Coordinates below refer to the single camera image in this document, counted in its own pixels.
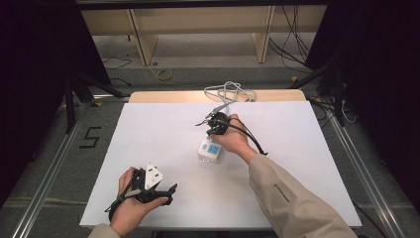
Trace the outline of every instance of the white device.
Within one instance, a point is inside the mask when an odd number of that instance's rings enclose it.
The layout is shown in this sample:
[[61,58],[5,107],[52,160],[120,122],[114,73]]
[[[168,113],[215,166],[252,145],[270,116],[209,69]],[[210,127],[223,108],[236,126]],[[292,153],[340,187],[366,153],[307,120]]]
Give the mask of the white device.
[[204,139],[198,148],[198,157],[205,163],[215,163],[217,159],[219,159],[221,151],[222,146],[205,134]]

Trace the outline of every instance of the white board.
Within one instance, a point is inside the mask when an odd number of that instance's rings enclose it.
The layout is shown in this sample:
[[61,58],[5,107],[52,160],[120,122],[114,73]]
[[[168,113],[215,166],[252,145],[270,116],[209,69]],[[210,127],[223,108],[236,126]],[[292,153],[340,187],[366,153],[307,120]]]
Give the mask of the white board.
[[[109,223],[104,210],[117,195],[121,174],[128,167],[152,163],[164,175],[157,190],[175,183],[178,188],[172,205],[152,211],[141,227],[270,228],[249,187],[246,163],[226,151],[216,164],[198,158],[198,146],[209,127],[194,125],[218,105],[126,104],[80,225]],[[229,112],[240,115],[269,158],[334,207],[349,226],[362,226],[308,102],[234,103]]]

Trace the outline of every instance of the sleeve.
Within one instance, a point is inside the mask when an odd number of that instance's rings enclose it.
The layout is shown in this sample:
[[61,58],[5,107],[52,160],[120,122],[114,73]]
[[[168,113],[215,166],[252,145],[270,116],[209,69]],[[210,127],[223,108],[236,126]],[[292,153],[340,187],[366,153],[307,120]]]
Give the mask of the sleeve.
[[88,238],[120,238],[111,226],[106,224],[99,224],[95,226]]
[[356,237],[334,208],[263,155],[250,161],[250,186],[279,237]]

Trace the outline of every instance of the finger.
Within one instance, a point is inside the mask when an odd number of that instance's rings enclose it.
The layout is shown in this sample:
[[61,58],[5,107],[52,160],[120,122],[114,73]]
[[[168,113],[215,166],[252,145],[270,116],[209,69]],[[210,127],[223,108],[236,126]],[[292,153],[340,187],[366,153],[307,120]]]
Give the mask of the finger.
[[229,116],[229,119],[232,119],[232,118],[239,119],[239,116],[238,114],[234,113]]
[[157,207],[160,207],[162,205],[164,205],[165,202],[167,202],[168,198],[163,196],[163,197],[158,197],[153,201],[150,201],[148,203],[144,203],[144,208],[146,210],[146,212],[150,212],[154,209],[156,209]]
[[119,193],[123,192],[126,188],[127,184],[130,182],[131,178],[133,177],[134,168],[130,167],[126,170],[123,175],[120,177],[119,180]]

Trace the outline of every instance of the metal frame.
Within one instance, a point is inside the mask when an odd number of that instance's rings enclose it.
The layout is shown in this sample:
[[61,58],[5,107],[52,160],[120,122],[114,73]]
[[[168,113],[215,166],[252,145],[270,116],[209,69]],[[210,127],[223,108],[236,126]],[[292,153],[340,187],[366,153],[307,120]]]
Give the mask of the metal frame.
[[[333,116],[331,112],[328,112],[328,114],[328,117]],[[359,154],[358,150],[353,144],[353,141],[347,133],[346,128],[342,127],[335,118],[333,118],[331,121],[334,130],[336,131],[340,141],[342,142],[343,147],[346,150],[346,153],[349,156],[349,159],[352,162],[352,165],[356,173],[358,174],[358,177],[362,182],[365,191],[367,192],[367,196],[369,197],[374,209],[377,212],[377,215],[379,216],[383,226],[385,227],[387,234],[390,237],[395,238],[407,237],[401,225],[397,221],[395,214],[388,205],[388,202],[380,192],[379,187],[376,185],[376,182],[374,182],[372,175],[368,171],[364,160],[362,159],[361,155]]]
[[47,171],[43,181],[40,184],[40,187],[32,198],[31,203],[28,205],[22,218],[18,222],[15,232],[13,233],[13,237],[29,236],[32,226],[34,225],[37,216],[43,207],[44,201],[53,186],[53,182],[58,175],[59,169],[61,168],[61,165],[64,162],[68,151],[70,150],[71,144],[78,132],[81,121],[86,115],[89,107],[90,103],[81,104],[79,112],[77,113],[74,127],[68,134],[65,135],[64,140],[62,141],[57,153],[52,160],[52,164],[50,165],[49,170]]

